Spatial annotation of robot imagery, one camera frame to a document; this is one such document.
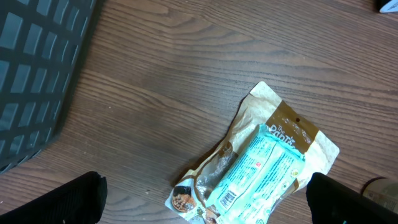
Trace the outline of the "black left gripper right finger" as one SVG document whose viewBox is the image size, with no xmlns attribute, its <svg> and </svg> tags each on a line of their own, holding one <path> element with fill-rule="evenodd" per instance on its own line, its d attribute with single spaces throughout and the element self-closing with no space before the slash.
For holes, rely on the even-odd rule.
<svg viewBox="0 0 398 224">
<path fill-rule="evenodd" d="M 397 224 L 397 214 L 316 172 L 306 190 L 313 224 Z"/>
</svg>

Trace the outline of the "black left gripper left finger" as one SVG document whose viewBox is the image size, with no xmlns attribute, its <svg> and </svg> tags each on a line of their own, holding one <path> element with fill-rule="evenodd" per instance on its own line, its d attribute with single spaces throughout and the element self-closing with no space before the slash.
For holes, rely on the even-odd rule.
<svg viewBox="0 0 398 224">
<path fill-rule="evenodd" d="M 1 215 L 1 224 L 97 224 L 107 195 L 106 178 L 90 171 Z"/>
</svg>

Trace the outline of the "green lid Knorr jar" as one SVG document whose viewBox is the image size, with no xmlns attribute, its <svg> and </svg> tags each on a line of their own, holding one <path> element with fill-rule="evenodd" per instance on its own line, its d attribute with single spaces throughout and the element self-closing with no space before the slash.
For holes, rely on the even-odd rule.
<svg viewBox="0 0 398 224">
<path fill-rule="evenodd" d="M 369 180 L 361 190 L 362 196 L 394 213 L 397 213 L 397 194 L 397 181 L 385 177 Z"/>
</svg>

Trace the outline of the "teal wipes pack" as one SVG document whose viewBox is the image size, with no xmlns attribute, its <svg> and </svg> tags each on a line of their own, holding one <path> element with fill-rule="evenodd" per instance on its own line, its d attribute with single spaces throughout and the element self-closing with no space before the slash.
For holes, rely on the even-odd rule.
<svg viewBox="0 0 398 224">
<path fill-rule="evenodd" d="M 267 223 L 304 164 L 303 154 L 260 124 L 206 205 L 217 209 L 217 223 Z"/>
</svg>

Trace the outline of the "brown snack pouch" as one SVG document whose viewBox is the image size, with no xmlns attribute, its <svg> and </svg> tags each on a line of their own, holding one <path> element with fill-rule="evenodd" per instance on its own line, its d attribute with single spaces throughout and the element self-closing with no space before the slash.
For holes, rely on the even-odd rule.
<svg viewBox="0 0 398 224">
<path fill-rule="evenodd" d="M 259 82 L 243 99 L 226 137 L 214 153 L 177 182 L 165 205 L 190 223 L 217 223 L 219 213 L 214 206 L 208 207 L 206 201 L 260 124 L 265 124 L 271 134 L 305 158 L 303 170 L 274 209 L 288 195 L 304 188 L 314 173 L 327 174 L 339 154 L 339 148 L 316 126 L 298 115 L 266 83 Z"/>
</svg>

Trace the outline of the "white barcode scanner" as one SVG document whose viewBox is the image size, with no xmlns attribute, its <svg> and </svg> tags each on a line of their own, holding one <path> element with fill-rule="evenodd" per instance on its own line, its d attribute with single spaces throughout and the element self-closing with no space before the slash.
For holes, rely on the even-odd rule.
<svg viewBox="0 0 398 224">
<path fill-rule="evenodd" d="M 398 0 L 377 0 L 376 2 L 380 13 L 398 12 Z"/>
</svg>

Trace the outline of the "grey plastic mesh basket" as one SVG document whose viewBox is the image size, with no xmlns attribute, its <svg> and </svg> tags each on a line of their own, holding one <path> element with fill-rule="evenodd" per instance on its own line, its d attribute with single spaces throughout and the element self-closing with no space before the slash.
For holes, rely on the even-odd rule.
<svg viewBox="0 0 398 224">
<path fill-rule="evenodd" d="M 1 0 L 1 172 L 55 142 L 104 0 Z"/>
</svg>

